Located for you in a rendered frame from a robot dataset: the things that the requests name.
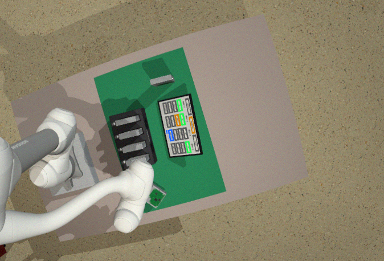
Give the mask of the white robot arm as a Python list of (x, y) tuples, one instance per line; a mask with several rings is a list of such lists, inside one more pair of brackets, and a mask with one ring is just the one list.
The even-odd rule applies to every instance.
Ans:
[(8, 197), (29, 168), (31, 182), (44, 189), (64, 181), (71, 188), (72, 178), (83, 176), (73, 150), (76, 117), (69, 112), (53, 109), (35, 134), (11, 145), (0, 137), (0, 245), (54, 231), (111, 193), (121, 196), (113, 218), (115, 229), (130, 233), (139, 225), (154, 180), (153, 167), (144, 160), (133, 161), (118, 176), (96, 183), (53, 211), (5, 211)]

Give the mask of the green mat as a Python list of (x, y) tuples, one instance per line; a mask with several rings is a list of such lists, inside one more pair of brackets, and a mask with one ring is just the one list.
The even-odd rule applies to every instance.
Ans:
[[(175, 82), (158, 87), (150, 85), (150, 79), (166, 75), (172, 75)], [(157, 208), (146, 203), (144, 213), (226, 191), (183, 47), (100, 75), (94, 80), (118, 158), (109, 116), (145, 108), (157, 156), (157, 162), (152, 165), (153, 183), (167, 194)], [(188, 93), (193, 100), (203, 155), (169, 158), (158, 101)]]

